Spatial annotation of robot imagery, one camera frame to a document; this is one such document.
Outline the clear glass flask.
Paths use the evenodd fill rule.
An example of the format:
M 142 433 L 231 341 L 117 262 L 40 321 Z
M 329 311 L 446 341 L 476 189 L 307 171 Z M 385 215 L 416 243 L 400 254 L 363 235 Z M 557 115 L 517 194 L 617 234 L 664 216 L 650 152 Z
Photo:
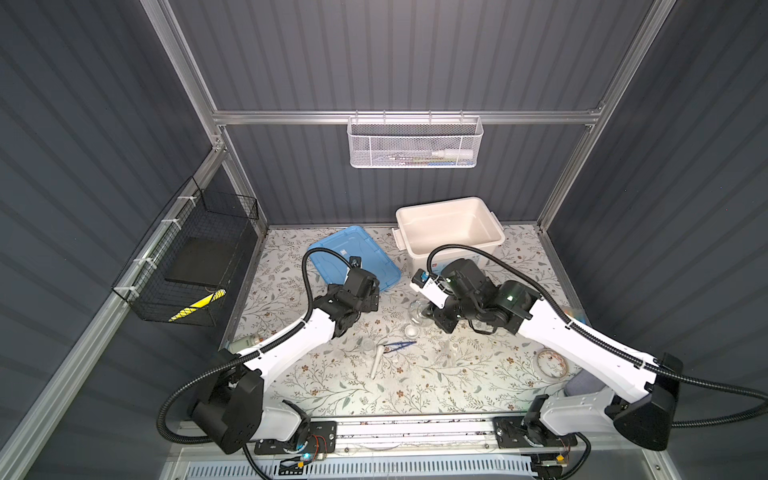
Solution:
M 422 326 L 433 320 L 432 304 L 428 300 L 415 300 L 408 308 L 410 321 L 416 326 Z

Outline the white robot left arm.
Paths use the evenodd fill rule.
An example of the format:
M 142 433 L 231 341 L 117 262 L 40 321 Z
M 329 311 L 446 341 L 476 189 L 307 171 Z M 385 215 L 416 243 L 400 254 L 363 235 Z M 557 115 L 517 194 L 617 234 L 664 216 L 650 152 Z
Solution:
M 317 297 L 310 288 L 306 292 L 308 307 L 300 319 L 253 347 L 226 352 L 228 361 L 253 358 L 197 384 L 188 415 L 224 453 L 257 440 L 303 448 L 310 436 L 309 415 L 292 401 L 270 400 L 268 390 L 305 355 L 345 335 L 362 314 L 377 311 L 380 282 L 349 262 L 342 283 L 330 284 Z

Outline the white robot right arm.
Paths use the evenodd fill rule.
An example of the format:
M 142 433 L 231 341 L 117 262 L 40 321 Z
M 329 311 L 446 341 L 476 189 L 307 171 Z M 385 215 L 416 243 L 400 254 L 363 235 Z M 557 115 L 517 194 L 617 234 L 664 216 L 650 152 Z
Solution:
M 419 269 L 411 287 L 430 301 L 432 317 L 443 331 L 453 332 L 461 320 L 483 323 L 491 333 L 504 329 L 554 351 L 601 382 L 597 392 L 537 396 L 523 420 L 534 444 L 577 433 L 618 433 L 644 449 L 666 449 L 679 385 L 650 372 L 656 363 L 651 355 L 560 316 L 543 294 L 523 283 L 495 285 L 470 259 L 457 259 L 438 274 Z

